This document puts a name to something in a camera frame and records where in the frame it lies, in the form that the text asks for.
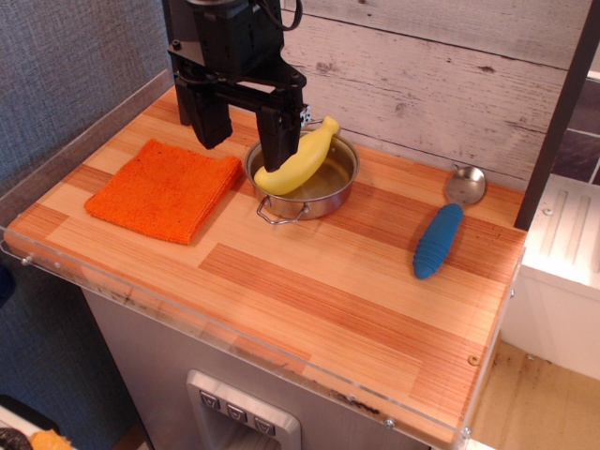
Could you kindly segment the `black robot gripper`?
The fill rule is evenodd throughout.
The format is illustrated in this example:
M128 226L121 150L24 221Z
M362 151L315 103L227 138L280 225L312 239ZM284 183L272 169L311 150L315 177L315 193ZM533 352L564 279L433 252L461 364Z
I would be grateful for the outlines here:
M297 152L306 105L306 77L286 63L279 1L188 1L194 41L173 42L169 53L184 66L175 80L179 106L196 138L213 149L233 134L229 104L256 113L264 168L278 170Z

